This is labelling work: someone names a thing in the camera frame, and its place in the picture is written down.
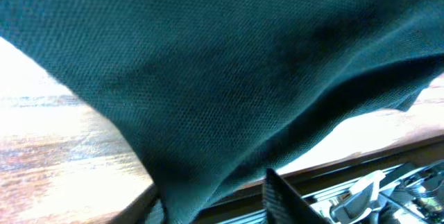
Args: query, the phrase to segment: wooden table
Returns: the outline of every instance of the wooden table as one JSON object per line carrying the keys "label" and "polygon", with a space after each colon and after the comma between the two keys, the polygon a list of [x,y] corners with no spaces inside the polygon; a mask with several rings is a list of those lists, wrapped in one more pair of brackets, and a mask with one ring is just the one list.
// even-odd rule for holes
{"label": "wooden table", "polygon": [[[1,39],[0,51],[0,223],[105,223],[151,185],[107,119]],[[349,119],[280,173],[444,134],[442,116],[444,76],[409,112]],[[320,159],[338,144],[352,149]]]}

